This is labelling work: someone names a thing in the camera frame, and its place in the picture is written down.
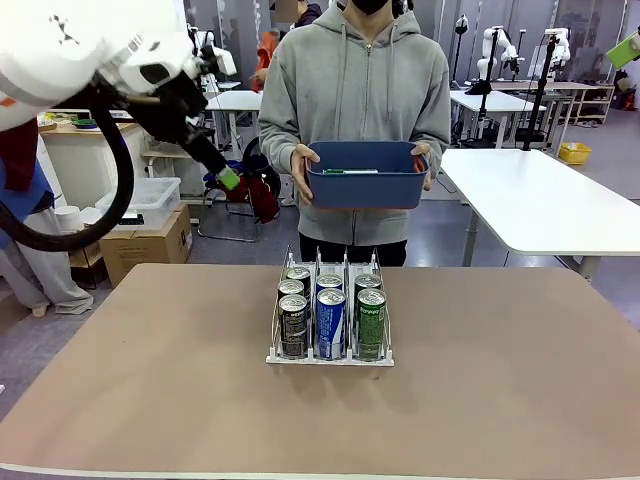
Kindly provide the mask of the white desk cabinet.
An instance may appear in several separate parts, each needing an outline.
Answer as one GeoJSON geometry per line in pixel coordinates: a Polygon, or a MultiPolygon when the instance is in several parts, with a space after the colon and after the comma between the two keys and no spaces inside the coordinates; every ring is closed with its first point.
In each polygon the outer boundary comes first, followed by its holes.
{"type": "Polygon", "coordinates": [[[99,130],[80,132],[68,124],[44,132],[42,138],[66,204],[107,208],[118,176],[104,135],[99,130]]]}

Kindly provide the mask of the large cardboard box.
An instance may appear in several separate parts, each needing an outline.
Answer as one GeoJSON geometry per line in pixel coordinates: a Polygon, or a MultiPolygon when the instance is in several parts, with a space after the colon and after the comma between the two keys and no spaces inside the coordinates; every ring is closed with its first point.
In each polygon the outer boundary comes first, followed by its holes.
{"type": "Polygon", "coordinates": [[[182,204],[156,231],[114,231],[99,240],[113,287],[139,264],[184,264],[192,250],[189,208],[182,204]]]}

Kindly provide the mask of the person in maroon top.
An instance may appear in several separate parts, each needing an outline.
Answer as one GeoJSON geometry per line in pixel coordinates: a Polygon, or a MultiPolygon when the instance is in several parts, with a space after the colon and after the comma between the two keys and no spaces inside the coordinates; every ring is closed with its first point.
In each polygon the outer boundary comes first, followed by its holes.
{"type": "MultiPolygon", "coordinates": [[[[37,160],[39,139],[35,119],[0,132],[0,202],[25,226],[60,235],[54,192],[37,160]]],[[[15,242],[0,228],[0,276],[19,302],[35,317],[49,307],[58,314],[80,315],[94,304],[91,294],[72,279],[69,257],[15,242]]]]}

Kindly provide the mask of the blue plastic basket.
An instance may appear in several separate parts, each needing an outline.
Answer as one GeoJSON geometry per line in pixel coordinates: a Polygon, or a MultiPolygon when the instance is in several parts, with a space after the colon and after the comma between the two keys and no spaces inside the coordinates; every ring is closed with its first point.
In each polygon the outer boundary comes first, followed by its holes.
{"type": "Polygon", "coordinates": [[[312,204],[319,209],[392,209],[417,207],[426,167],[404,141],[322,141],[310,148],[318,163],[309,163],[312,204]],[[323,175],[323,169],[377,169],[377,175],[323,175]]]}

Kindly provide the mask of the white background table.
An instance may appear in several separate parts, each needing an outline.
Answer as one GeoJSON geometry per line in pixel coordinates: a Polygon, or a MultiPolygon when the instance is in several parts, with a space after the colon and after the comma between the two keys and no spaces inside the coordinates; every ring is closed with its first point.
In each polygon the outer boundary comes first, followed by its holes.
{"type": "Polygon", "coordinates": [[[243,115],[250,118],[250,140],[258,137],[258,113],[262,102],[262,93],[252,90],[229,90],[222,93],[208,93],[206,110],[219,112],[225,116],[228,124],[232,157],[239,159],[241,149],[237,120],[243,115]]]}

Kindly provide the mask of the large white table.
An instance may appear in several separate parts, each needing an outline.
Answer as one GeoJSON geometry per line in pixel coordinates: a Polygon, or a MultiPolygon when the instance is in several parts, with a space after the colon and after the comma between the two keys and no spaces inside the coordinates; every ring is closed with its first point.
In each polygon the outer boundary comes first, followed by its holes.
{"type": "Polygon", "coordinates": [[[441,169],[471,209],[465,267],[480,223],[508,251],[585,279],[604,257],[640,257],[640,206],[539,150],[453,149],[441,169]]]}

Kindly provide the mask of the red jacket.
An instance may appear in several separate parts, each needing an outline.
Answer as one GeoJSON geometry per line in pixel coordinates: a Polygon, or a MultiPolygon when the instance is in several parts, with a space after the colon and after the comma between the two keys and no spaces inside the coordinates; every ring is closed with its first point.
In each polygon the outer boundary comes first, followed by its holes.
{"type": "Polygon", "coordinates": [[[261,224],[275,220],[280,211],[270,186],[259,178],[241,176],[239,184],[230,191],[229,196],[232,202],[249,204],[261,224]]]}

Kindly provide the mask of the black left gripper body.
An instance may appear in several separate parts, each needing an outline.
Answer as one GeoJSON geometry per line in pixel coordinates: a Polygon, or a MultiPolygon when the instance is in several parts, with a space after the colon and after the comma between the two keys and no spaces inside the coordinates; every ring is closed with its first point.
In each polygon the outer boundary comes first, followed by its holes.
{"type": "Polygon", "coordinates": [[[156,140],[190,144],[200,135],[191,120],[206,109],[207,99],[186,73],[158,87],[150,96],[128,95],[127,112],[156,140]]]}

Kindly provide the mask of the white paper roll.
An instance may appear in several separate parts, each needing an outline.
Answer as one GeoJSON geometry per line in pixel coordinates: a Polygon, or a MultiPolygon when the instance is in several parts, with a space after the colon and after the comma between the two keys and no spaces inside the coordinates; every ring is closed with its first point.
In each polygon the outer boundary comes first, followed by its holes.
{"type": "Polygon", "coordinates": [[[54,213],[63,233],[77,233],[84,229],[81,210],[77,206],[59,206],[54,213]]]}

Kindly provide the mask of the gray-sleeved right forearm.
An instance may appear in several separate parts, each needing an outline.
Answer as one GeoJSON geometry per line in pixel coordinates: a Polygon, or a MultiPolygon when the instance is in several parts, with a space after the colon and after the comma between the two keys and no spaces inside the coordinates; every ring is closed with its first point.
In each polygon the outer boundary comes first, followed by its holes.
{"type": "Polygon", "coordinates": [[[300,143],[297,125],[287,120],[260,116],[259,140],[261,151],[271,166],[279,173],[291,173],[291,158],[300,143]]]}

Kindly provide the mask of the white clear can dispenser rack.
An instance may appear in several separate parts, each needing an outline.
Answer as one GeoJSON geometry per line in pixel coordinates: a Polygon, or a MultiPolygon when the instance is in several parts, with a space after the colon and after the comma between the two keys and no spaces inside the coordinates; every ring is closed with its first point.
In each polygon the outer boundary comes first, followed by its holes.
{"type": "Polygon", "coordinates": [[[358,326],[356,320],[356,299],[354,295],[354,279],[357,275],[363,273],[373,273],[379,275],[382,280],[382,291],[385,293],[385,284],[382,276],[381,266],[378,254],[373,253],[370,260],[366,263],[352,263],[347,256],[343,257],[340,262],[326,262],[322,259],[320,253],[316,254],[315,260],[312,262],[301,262],[294,259],[291,250],[286,251],[286,256],[278,277],[276,286],[276,299],[273,308],[271,321],[271,344],[269,352],[266,356],[268,364],[303,364],[303,365],[320,365],[320,364],[337,364],[349,366],[379,366],[391,367],[394,365],[392,341],[391,341],[391,322],[389,318],[388,302],[386,296],[384,336],[381,348],[380,358],[376,361],[366,361],[359,357],[358,352],[358,326]],[[288,268],[294,266],[306,266],[311,271],[311,290],[308,297],[308,349],[302,358],[290,358],[282,354],[281,338],[280,338],[280,322],[279,322],[279,300],[277,297],[277,287],[280,281],[286,279],[285,274],[288,268]],[[316,277],[320,274],[335,273],[343,279],[343,292],[346,296],[346,304],[344,310],[344,345],[342,357],[337,360],[324,360],[319,357],[318,352],[318,336],[316,323],[316,277]]]}

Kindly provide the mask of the low wooden shelf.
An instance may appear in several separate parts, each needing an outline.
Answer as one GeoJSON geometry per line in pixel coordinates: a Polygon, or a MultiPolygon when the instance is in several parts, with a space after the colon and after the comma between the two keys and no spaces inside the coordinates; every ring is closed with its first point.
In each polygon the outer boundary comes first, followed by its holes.
{"type": "Polygon", "coordinates": [[[613,85],[604,84],[576,90],[569,122],[603,125],[608,117],[614,91],[613,85]]]}

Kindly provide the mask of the person in navy top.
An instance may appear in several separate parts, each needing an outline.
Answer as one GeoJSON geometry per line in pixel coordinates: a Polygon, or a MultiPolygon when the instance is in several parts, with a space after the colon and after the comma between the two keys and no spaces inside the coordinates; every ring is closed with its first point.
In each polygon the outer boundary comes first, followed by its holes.
{"type": "Polygon", "coordinates": [[[289,30],[310,25],[322,14],[313,0],[269,0],[269,11],[276,23],[288,23],[289,30]]]}

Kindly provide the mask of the person's right hand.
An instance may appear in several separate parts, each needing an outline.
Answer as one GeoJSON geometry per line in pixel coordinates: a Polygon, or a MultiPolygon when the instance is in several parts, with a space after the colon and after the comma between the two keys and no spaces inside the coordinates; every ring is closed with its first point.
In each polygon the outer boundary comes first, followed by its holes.
{"type": "Polygon", "coordinates": [[[307,204],[311,204],[313,200],[313,193],[307,181],[307,167],[309,163],[319,161],[318,154],[304,144],[298,144],[291,154],[291,175],[302,200],[307,204]]]}

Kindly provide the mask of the yellow plastic crate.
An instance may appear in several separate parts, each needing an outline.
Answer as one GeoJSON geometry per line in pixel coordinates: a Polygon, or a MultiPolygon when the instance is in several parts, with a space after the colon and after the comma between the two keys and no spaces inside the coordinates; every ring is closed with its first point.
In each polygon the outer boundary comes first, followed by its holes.
{"type": "Polygon", "coordinates": [[[592,153],[592,148],[580,142],[562,143],[559,149],[558,158],[572,166],[585,165],[592,153]]]}

